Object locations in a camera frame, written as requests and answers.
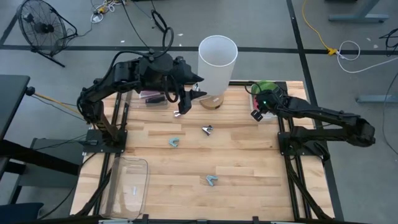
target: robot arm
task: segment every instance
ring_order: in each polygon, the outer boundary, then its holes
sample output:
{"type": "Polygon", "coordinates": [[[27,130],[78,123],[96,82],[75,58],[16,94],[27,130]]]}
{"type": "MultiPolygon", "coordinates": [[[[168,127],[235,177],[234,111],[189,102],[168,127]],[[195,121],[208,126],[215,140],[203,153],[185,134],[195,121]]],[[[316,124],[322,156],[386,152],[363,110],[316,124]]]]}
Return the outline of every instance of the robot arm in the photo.
{"type": "Polygon", "coordinates": [[[175,103],[180,99],[178,110],[180,114],[185,114],[192,107],[191,100],[206,94],[185,91],[184,84],[201,82],[203,79],[191,72],[191,66],[182,57],[173,60],[169,54],[164,54],[157,58],[143,56],[115,65],[113,63],[104,78],[98,78],[91,87],[83,88],[77,100],[79,112],[88,123],[98,127],[107,144],[115,144],[119,140],[118,128],[111,125],[104,115],[102,99],[107,96],[131,90],[137,93],[142,90],[164,91],[170,102],[175,103]],[[171,99],[169,93],[175,93],[175,98],[171,99]]]}
{"type": "Polygon", "coordinates": [[[375,143],[374,127],[360,115],[313,106],[306,100],[288,96],[286,91],[275,83],[267,82],[261,85],[262,90],[255,97],[259,111],[252,112],[256,120],[259,121],[262,118],[261,114],[269,111],[283,118],[312,118],[341,126],[340,129],[306,129],[294,126],[286,136],[290,141],[346,141],[359,147],[368,147],[375,143]]]}

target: black floor stripe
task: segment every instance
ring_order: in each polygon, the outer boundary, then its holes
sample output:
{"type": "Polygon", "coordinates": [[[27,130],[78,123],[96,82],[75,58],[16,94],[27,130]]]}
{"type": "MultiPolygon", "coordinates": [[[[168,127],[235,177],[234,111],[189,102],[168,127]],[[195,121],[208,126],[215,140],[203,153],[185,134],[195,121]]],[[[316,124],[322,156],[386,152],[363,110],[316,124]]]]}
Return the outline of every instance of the black floor stripe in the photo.
{"type": "MultiPolygon", "coordinates": [[[[295,37],[295,40],[297,43],[298,55],[300,56],[300,61],[301,61],[302,69],[303,69],[304,80],[306,83],[308,96],[310,98],[311,104],[318,105],[317,98],[315,96],[315,90],[313,88],[310,69],[308,67],[307,58],[305,56],[306,52],[304,50],[303,43],[302,43],[301,36],[300,36],[299,25],[297,24],[296,16],[294,13],[292,0],[286,0],[286,3],[287,3],[287,8],[289,10],[290,20],[292,22],[294,37],[295,37]]],[[[315,124],[318,126],[322,125],[322,123],[317,120],[315,120],[315,124]]],[[[344,221],[343,210],[341,208],[341,203],[340,203],[340,198],[338,196],[335,175],[333,172],[333,168],[332,168],[330,159],[324,163],[323,167],[325,169],[326,181],[328,183],[328,188],[329,188],[329,193],[330,193],[330,197],[331,197],[331,203],[332,203],[333,211],[335,214],[335,218],[338,221],[344,221]]]]}
{"type": "MultiPolygon", "coordinates": [[[[154,50],[162,50],[162,47],[150,47],[154,50]]],[[[3,45],[0,50],[30,50],[28,45],[3,45]]],[[[147,51],[146,47],[129,46],[69,46],[65,50],[87,50],[87,51],[119,51],[119,50],[137,50],[147,51]]],[[[197,52],[198,47],[171,47],[171,52],[197,52]]],[[[297,54],[297,49],[268,48],[268,47],[238,47],[239,52],[263,52],[263,53],[285,53],[297,54]]]]}
{"type": "MultiPolygon", "coordinates": [[[[161,47],[150,47],[154,50],[162,50],[161,47]]],[[[30,50],[28,45],[0,45],[0,50],[30,50]]],[[[146,47],[129,47],[129,46],[70,46],[65,50],[71,51],[120,51],[120,50],[137,50],[147,51],[146,47]]],[[[260,52],[260,53],[282,53],[282,54],[299,54],[297,49],[283,49],[270,47],[238,47],[239,52],[260,52]]],[[[197,52],[198,47],[171,47],[171,52],[197,52]]],[[[321,54],[326,55],[327,51],[322,49],[304,49],[305,54],[321,54]]],[[[342,50],[343,55],[357,55],[357,50],[342,50]]],[[[385,50],[361,50],[361,55],[398,55],[398,51],[385,50]]]]}
{"type": "Polygon", "coordinates": [[[12,28],[15,26],[15,23],[17,22],[18,17],[17,15],[14,15],[14,17],[12,18],[11,22],[8,24],[6,30],[3,32],[1,39],[0,39],[0,46],[2,46],[6,40],[8,35],[10,35],[12,28]]]}

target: electric fan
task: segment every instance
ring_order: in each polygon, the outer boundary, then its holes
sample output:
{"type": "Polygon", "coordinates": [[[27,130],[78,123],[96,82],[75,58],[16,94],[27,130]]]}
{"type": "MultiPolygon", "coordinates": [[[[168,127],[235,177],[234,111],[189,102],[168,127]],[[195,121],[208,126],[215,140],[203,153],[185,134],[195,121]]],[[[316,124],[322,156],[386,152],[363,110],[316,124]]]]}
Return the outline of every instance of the electric fan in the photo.
{"type": "Polygon", "coordinates": [[[25,0],[17,10],[17,17],[31,51],[65,67],[53,56],[65,49],[70,39],[78,36],[76,27],[41,0],[25,0]],[[74,33],[67,34],[64,21],[73,27],[74,33]]]}

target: concrete floor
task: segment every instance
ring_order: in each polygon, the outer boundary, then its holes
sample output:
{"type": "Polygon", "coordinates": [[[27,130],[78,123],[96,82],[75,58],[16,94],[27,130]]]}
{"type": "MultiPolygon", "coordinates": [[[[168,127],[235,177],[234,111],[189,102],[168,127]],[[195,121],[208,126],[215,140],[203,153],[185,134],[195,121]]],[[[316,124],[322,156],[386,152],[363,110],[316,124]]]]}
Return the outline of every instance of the concrete floor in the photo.
{"type": "MultiPolygon", "coordinates": [[[[77,26],[79,34],[90,28],[89,0],[48,0],[65,18],[77,26]]],[[[176,35],[174,46],[197,47],[209,35],[221,34],[233,39],[239,47],[275,47],[296,49],[297,45],[285,1],[280,0],[170,0],[154,1],[176,35]]],[[[366,1],[337,3],[308,0],[307,19],[322,34],[324,41],[338,48],[342,41],[353,40],[365,50],[384,50],[384,40],[378,37],[397,28],[398,2],[381,1],[372,11],[386,13],[390,19],[383,24],[342,24],[328,22],[333,13],[354,12],[366,1]]],[[[12,19],[20,0],[4,1],[0,8],[0,30],[12,19]]],[[[317,35],[304,23],[301,16],[303,0],[293,0],[298,27],[305,49],[323,49],[317,35]]],[[[138,2],[149,13],[150,2],[138,2]]],[[[161,45],[161,34],[151,29],[153,23],[133,4],[128,5],[132,21],[142,38],[152,46],[161,45]]],[[[6,45],[27,45],[16,24],[6,45]]],[[[126,20],[120,7],[108,13],[93,31],[77,38],[73,46],[142,46],[126,20]]],[[[81,88],[91,85],[94,78],[102,77],[116,52],[66,50],[55,58],[67,67],[61,68],[45,58],[26,50],[0,50],[0,73],[29,75],[29,85],[39,93],[60,101],[74,103],[81,88]]],[[[197,52],[170,52],[184,56],[193,70],[197,69],[197,52]]],[[[120,60],[129,60],[123,55],[120,60]]],[[[359,74],[348,74],[338,66],[335,56],[307,54],[313,86],[318,104],[335,110],[361,114],[376,127],[377,143],[369,148],[358,148],[343,142],[329,143],[336,184],[346,221],[365,223],[397,223],[398,176],[396,156],[383,140],[382,105],[359,105],[355,98],[360,94],[385,94],[393,76],[398,72],[398,61],[359,74]]],[[[347,69],[359,70],[387,60],[383,55],[363,55],[352,63],[343,63],[347,69]]],[[[242,80],[304,80],[298,54],[240,52],[233,79],[242,80]]],[[[398,90],[393,85],[391,93],[398,90]]],[[[393,146],[398,132],[394,117],[398,108],[388,106],[386,134],[393,146]]],[[[25,97],[6,135],[6,139],[29,146],[32,138],[70,139],[83,134],[87,125],[65,115],[36,99],[25,97]]],[[[6,203],[6,192],[12,187],[15,176],[7,175],[0,182],[0,203],[6,203]]],[[[23,188],[19,202],[41,201],[44,213],[58,204],[69,189],[23,188]]],[[[65,217],[69,213],[70,198],[50,217],[65,217]]]]}

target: white plastic tube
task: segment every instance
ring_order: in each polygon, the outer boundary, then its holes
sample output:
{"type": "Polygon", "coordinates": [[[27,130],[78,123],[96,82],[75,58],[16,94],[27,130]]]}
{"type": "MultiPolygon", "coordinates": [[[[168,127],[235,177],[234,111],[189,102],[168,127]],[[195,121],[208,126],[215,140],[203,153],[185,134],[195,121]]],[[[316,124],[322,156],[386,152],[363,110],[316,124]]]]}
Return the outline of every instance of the white plastic tube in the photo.
{"type": "Polygon", "coordinates": [[[207,95],[222,95],[228,88],[234,69],[238,48],[229,38],[212,35],[199,45],[198,75],[205,80],[198,83],[207,95]]]}

